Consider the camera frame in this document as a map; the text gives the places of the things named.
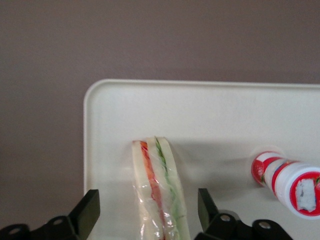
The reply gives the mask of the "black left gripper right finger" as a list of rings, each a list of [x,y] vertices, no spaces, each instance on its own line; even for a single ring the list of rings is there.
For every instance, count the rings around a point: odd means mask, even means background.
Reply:
[[[290,240],[292,237],[275,221],[257,219],[252,225],[233,211],[219,210],[206,188],[197,192],[197,211],[202,232],[196,240]]]

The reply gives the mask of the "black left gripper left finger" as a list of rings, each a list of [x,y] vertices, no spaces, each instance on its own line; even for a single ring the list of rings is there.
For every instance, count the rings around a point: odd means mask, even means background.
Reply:
[[[2,240],[86,240],[100,217],[100,193],[89,190],[68,215],[50,219],[30,230],[26,224],[12,224],[0,230]]]

